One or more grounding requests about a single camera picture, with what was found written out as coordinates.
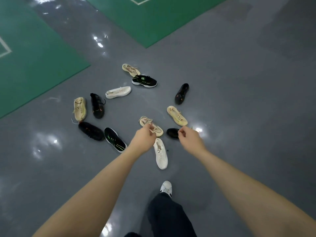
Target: green court surface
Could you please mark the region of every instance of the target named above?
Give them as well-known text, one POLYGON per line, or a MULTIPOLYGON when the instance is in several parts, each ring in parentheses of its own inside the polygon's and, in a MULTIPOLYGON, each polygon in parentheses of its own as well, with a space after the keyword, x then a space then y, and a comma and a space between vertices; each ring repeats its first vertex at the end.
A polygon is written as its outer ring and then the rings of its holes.
POLYGON ((0 118, 88 66, 23 0, 0 0, 0 118))
POLYGON ((87 0, 149 47, 224 0, 87 0))

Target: white shoe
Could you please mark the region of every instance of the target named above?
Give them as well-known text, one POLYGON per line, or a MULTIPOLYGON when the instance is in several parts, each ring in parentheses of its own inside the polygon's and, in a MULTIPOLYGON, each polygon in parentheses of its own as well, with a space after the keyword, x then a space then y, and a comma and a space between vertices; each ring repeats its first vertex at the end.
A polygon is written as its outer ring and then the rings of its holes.
POLYGON ((168 106, 167 112, 169 115, 172 116, 174 122, 177 123, 178 125, 185 126, 188 124, 188 121, 174 106, 168 106))
POLYGON ((83 121, 87 115, 86 100, 83 97, 78 97, 74 101, 74 108, 73 113, 75 113, 76 120, 83 121))
POLYGON ((119 97, 119 96, 126 96, 128 93, 130 93, 131 91, 131 87, 120 87, 120 88, 116 88, 110 91, 107 91, 105 93, 105 96, 108 99, 113 99, 115 97, 119 97))
POLYGON ((168 156, 165 146, 161 139, 156 139, 154 143, 154 148, 156 152, 156 163, 158 167, 162 170, 166 169, 168 166, 168 156))
POLYGON ((153 129, 153 130, 150 130, 150 131, 151 131, 152 133, 155 132, 157 137, 162 136, 163 130, 162 130, 159 126, 157 126, 155 123, 153 123, 152 121, 153 121, 152 119, 149 119, 149 118, 147 118, 146 116, 142 116, 142 117, 140 117, 140 119, 139 119, 139 123, 140 123, 141 126, 144 126, 144 125, 146 125, 147 123, 150 123, 150 124, 154 127, 154 129, 153 129))
POLYGON ((160 193, 162 193, 162 192, 167 193, 170 196, 170 198, 172 198, 172 185, 169 181, 166 180, 162 184, 162 186, 160 188, 160 193))
POLYGON ((135 77, 137 75, 140 75, 139 70, 137 70, 137 67, 132 67, 129 64, 123 64, 122 69, 124 71, 127 71, 132 77, 135 77))

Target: shoe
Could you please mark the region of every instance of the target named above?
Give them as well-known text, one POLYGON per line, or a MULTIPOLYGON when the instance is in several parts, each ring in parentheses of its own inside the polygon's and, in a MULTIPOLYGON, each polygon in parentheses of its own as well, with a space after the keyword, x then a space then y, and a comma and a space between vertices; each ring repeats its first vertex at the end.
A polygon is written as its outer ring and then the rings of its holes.
POLYGON ((162 192, 167 193, 172 198, 172 185, 169 181, 166 180, 160 187, 160 193, 162 192))
POLYGON ((156 152, 156 163, 158 167, 162 170, 167 168, 168 165, 168 156, 165 149, 165 146, 161 139, 157 138, 154 143, 154 148, 156 152))
POLYGON ((134 85, 142 85, 147 88, 152 88, 157 85, 157 81, 147 75, 137 75, 133 77, 132 83, 134 85))
POLYGON ((116 89, 107 91, 105 93, 105 96, 108 99, 113 99, 113 98, 119 97, 119 96, 126 96, 127 94, 130 93, 131 90, 132 90, 131 87, 120 87, 120 88, 116 88, 116 89))
POLYGON ((178 91, 176 97, 174 98, 174 101, 176 102, 177 105, 182 104, 182 102, 184 101, 185 95, 189 90, 189 84, 188 83, 184 83, 180 90, 178 91))
POLYGON ((152 119, 149 119, 149 118, 147 118, 146 116, 142 116, 142 117, 140 117, 140 119, 139 119, 139 123, 140 123, 141 126, 144 126, 144 125, 146 125, 147 123, 150 123, 150 124, 154 127, 154 129, 153 129, 153 130, 150 130, 150 131, 151 131, 152 133, 155 132, 157 137, 162 136, 163 130, 162 130, 159 126, 157 126, 156 124, 154 124, 152 121, 153 121, 152 119))
POLYGON ((78 97, 74 101, 74 111, 75 113, 75 118, 77 121, 83 121, 87 115, 87 110, 86 110, 86 99, 83 97, 78 97))
POLYGON ((122 69, 124 71, 127 71, 132 77, 135 77, 136 75, 140 75, 139 70, 137 70, 137 67, 132 67, 129 64, 123 64, 122 69))
POLYGON ((108 143, 116 148, 116 150, 122 153, 127 145, 119 138, 118 134, 112 128, 106 127, 104 129, 104 136, 108 143))
POLYGON ((78 127, 83 133, 96 141, 105 140, 103 131, 88 122, 81 121, 79 122, 78 127))
POLYGON ((170 128, 167 130, 167 135, 170 136, 171 138, 179 139, 178 131, 179 129, 177 128, 170 128))
POLYGON ((101 97, 97 94, 91 93, 91 103, 92 103, 92 111, 93 115, 97 119, 101 119, 104 116, 104 104, 106 101, 104 100, 104 103, 101 101, 101 97))
POLYGON ((187 120, 174 106, 168 106, 167 112, 169 115, 172 116, 174 122, 177 123, 178 125, 185 126, 188 124, 187 120))

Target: pant leg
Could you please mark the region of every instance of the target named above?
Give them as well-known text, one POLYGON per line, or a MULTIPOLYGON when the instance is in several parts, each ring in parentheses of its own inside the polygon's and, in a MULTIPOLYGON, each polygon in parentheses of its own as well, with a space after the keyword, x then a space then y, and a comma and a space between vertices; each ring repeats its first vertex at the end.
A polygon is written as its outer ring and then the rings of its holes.
POLYGON ((124 237, 141 237, 141 236, 137 233, 129 232, 124 237))
POLYGON ((167 193, 159 193, 147 210, 154 237, 196 237, 193 226, 183 208, 167 193))

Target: person's left arm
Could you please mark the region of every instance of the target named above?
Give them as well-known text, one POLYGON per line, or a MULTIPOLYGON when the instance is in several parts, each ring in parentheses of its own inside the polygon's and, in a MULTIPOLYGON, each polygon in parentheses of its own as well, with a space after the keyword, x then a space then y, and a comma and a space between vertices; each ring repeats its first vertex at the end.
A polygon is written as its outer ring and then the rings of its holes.
POLYGON ((68 200, 33 235, 100 236, 134 162, 154 144, 156 134, 146 124, 129 147, 68 200))

